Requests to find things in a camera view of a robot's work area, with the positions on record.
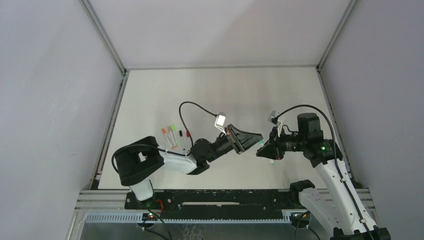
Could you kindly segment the white pen red tip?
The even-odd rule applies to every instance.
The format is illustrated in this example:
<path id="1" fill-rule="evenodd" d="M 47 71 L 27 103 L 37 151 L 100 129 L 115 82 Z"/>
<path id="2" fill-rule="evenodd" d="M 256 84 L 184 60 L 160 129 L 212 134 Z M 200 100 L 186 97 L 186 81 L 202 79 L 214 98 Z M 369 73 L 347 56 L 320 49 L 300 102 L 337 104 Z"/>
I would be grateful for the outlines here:
<path id="1" fill-rule="evenodd" d="M 186 137 L 187 151 L 189 152 L 192 147 L 191 138 L 189 136 Z"/>

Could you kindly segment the white pen green end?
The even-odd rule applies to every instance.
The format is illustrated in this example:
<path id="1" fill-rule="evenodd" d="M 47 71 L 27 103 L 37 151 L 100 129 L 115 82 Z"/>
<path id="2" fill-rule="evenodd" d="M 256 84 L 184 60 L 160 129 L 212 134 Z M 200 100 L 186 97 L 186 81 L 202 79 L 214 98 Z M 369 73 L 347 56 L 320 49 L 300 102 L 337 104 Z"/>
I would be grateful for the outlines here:
<path id="1" fill-rule="evenodd" d="M 176 130 L 173 130 L 172 132 L 173 132 L 175 143 L 177 146 L 179 146 L 179 135 Z"/>

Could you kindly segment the white pen orange tip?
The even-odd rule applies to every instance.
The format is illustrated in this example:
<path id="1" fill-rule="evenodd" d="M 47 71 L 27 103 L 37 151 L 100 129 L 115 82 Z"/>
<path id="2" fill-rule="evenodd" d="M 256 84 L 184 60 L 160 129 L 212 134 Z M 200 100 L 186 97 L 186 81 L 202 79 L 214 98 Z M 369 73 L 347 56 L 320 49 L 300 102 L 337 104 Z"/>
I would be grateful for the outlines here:
<path id="1" fill-rule="evenodd" d="M 169 125 L 167 127 L 167 130 L 168 130 L 169 138 L 170 138 L 170 141 L 172 142 L 173 148 L 177 148 L 178 145 L 177 145 L 177 141 L 175 139 L 175 136 L 174 136 L 174 132 L 172 130 L 172 127 Z"/>

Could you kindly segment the white pen peach end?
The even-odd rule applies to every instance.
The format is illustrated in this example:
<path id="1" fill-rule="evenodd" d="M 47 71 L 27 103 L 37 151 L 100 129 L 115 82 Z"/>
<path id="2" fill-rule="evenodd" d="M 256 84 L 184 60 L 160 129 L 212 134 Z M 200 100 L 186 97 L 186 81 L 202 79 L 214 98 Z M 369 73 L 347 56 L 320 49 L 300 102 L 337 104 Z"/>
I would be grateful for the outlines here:
<path id="1" fill-rule="evenodd" d="M 165 133 L 165 134 L 164 134 L 164 137 L 165 137 L 165 139 L 166 139 L 166 141 L 167 141 L 168 145 L 170 146 L 170 148 L 171 148 L 171 149 L 174 149 L 174 148 L 175 148 L 175 146 L 173 145 L 173 142 L 170 140 L 170 138 L 169 138 L 169 136 L 168 136 L 168 134 L 167 134 L 167 133 Z"/>

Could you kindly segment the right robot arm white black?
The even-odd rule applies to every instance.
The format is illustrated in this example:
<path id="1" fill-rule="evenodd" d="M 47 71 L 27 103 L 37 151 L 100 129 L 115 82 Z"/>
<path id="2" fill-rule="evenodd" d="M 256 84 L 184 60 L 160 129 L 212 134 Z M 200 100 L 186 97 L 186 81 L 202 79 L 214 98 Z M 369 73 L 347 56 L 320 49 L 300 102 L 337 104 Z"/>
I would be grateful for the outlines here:
<path id="1" fill-rule="evenodd" d="M 297 116 L 297 131 L 285 133 L 283 123 L 273 111 L 274 124 L 269 139 L 261 144 L 256 156 L 281 160 L 286 152 L 301 152 L 325 183 L 332 203 L 321 198 L 310 180 L 290 184 L 294 200 L 305 207 L 332 240 L 389 240 L 385 227 L 379 227 L 362 203 L 349 177 L 343 155 L 333 139 L 325 139 L 316 113 Z"/>

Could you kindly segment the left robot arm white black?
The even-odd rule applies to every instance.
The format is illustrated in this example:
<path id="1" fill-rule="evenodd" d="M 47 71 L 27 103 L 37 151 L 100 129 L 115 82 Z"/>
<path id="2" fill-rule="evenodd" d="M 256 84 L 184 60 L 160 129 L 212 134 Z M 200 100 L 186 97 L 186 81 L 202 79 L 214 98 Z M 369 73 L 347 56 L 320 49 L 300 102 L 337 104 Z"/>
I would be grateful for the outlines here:
<path id="1" fill-rule="evenodd" d="M 177 153 L 161 149 L 155 137 L 147 136 L 116 150 L 111 164 L 120 184 L 129 187 L 136 200 L 143 203 L 154 198 L 149 177 L 157 170 L 164 168 L 196 176 L 229 152 L 242 154 L 262 140 L 260 133 L 243 131 L 229 124 L 214 142 L 199 138 L 188 153 Z"/>

